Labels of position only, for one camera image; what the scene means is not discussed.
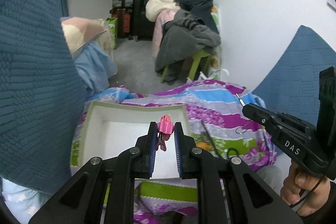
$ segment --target open box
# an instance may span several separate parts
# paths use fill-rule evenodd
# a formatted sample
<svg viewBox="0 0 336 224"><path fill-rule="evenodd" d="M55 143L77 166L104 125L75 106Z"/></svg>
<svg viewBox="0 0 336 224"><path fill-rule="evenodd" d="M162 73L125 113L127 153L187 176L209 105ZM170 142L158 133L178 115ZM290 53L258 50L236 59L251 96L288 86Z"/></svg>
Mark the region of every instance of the open box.
<svg viewBox="0 0 336 224"><path fill-rule="evenodd" d="M78 167L92 157L103 160L117 157L135 146L138 137L147 135L150 122L159 122L163 115L170 115L173 123L181 122L184 134L189 135L183 105L141 107L93 101L84 122ZM166 146L166 152L160 149L156 152L152 179L179 177L173 135L166 141Z"/></svg>

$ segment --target plastic stool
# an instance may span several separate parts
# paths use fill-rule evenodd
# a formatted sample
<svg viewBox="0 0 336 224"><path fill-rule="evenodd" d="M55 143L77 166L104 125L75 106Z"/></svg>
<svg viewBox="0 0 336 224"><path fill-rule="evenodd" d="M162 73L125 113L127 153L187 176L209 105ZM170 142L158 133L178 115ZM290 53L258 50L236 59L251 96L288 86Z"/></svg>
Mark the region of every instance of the plastic stool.
<svg viewBox="0 0 336 224"><path fill-rule="evenodd" d="M208 52L206 52L205 50L201 50L200 52L198 52L195 55L193 55L193 60L194 61L193 61L193 64L192 64L192 66L190 68L189 75L188 75L188 78L191 81L194 80L195 75L196 75L196 71L197 71L198 66L200 65L201 59L203 57L207 57L208 58L207 61L206 61L206 63L205 63L205 65L204 65L204 68L203 68L203 70L205 70L209 66L210 59L211 59L211 54L208 53ZM162 74L161 80L160 80L161 83L163 83L165 81L165 77L166 77L166 75L168 73L168 67L169 66L165 67L165 69L163 71L163 74Z"/></svg>

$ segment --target pink clothespin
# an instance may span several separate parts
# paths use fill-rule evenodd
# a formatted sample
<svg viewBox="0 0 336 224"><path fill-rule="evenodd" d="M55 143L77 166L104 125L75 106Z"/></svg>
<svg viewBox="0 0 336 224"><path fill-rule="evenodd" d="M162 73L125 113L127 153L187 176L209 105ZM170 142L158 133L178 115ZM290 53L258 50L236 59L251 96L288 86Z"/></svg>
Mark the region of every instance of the pink clothespin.
<svg viewBox="0 0 336 224"><path fill-rule="evenodd" d="M162 116L160 122L157 123L157 128L159 136L157 138L156 151L159 149L159 146L162 151L167 151L165 141L169 140L170 135L174 132L174 124L171 121L170 116Z"/></svg>

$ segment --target gray floor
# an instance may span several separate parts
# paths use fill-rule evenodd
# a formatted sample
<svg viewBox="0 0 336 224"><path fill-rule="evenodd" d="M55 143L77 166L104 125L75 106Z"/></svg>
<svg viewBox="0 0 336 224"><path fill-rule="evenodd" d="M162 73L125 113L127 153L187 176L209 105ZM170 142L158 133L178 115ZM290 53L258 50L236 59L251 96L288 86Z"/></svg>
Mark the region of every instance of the gray floor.
<svg viewBox="0 0 336 224"><path fill-rule="evenodd" d="M124 85L130 92L153 94L185 84L187 75L183 73L176 81L160 83L160 75L154 71L152 41L120 39L117 45L114 59L118 73L109 79L111 87Z"/></svg>

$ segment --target metal bolt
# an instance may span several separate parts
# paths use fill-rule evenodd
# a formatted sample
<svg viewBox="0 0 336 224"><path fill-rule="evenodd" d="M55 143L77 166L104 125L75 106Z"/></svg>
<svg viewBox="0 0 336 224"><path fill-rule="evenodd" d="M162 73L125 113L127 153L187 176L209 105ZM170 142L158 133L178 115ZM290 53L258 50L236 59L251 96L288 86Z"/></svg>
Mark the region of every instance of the metal bolt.
<svg viewBox="0 0 336 224"><path fill-rule="evenodd" d="M90 160L90 163L92 165L96 165L98 163L100 163L100 158L99 157L93 157L91 160Z"/></svg>
<svg viewBox="0 0 336 224"><path fill-rule="evenodd" d="M238 158L238 157L232 157L232 158L231 158L231 162L232 162L233 164L238 165L238 164L241 164L242 160L241 160L240 158Z"/></svg>
<svg viewBox="0 0 336 224"><path fill-rule="evenodd" d="M138 147L132 147L132 148L130 148L129 152L131 154L137 154L137 153L140 152L140 148L138 148Z"/></svg>
<svg viewBox="0 0 336 224"><path fill-rule="evenodd" d="M199 148L199 147L194 147L191 151L192 151L192 153L194 153L194 154L196 154L196 155L202 153L202 149Z"/></svg>

